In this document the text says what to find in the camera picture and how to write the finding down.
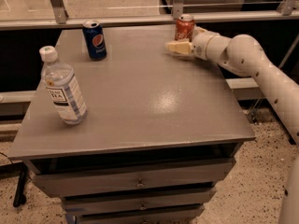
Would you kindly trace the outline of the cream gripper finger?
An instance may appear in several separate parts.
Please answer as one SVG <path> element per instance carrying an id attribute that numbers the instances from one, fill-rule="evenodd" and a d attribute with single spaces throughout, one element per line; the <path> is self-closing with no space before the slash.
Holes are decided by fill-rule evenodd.
<path id="1" fill-rule="evenodd" d="M 193 29 L 193 35 L 194 36 L 197 36 L 201 33 L 204 33 L 206 32 L 206 29 L 202 28 L 202 27 L 199 27 L 199 26 L 195 26 L 194 29 Z"/>
<path id="2" fill-rule="evenodd" d="M 171 41 L 165 44 L 167 50 L 183 55 L 192 53 L 192 44 L 189 41 Z"/>

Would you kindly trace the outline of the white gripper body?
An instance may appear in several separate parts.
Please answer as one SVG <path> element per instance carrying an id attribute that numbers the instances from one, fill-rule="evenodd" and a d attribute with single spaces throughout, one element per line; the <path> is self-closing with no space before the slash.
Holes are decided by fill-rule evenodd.
<path id="1" fill-rule="evenodd" d="M 211 44 L 211 40 L 219 36 L 218 33 L 206 32 L 194 36 L 192 39 L 192 51 L 194 55 L 202 60 L 216 61 L 220 57 L 219 50 Z"/>

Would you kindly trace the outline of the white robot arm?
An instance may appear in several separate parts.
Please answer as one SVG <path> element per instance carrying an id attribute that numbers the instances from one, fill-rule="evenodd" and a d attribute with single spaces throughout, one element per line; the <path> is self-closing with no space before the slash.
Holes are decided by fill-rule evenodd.
<path id="1" fill-rule="evenodd" d="M 252 77 L 296 144 L 299 144 L 299 85 L 272 64 L 250 35 L 233 38 L 201 27 L 189 39 L 169 41 L 167 50 L 211 61 L 240 77 Z M 293 162 L 278 224 L 299 224 L 299 157 Z"/>

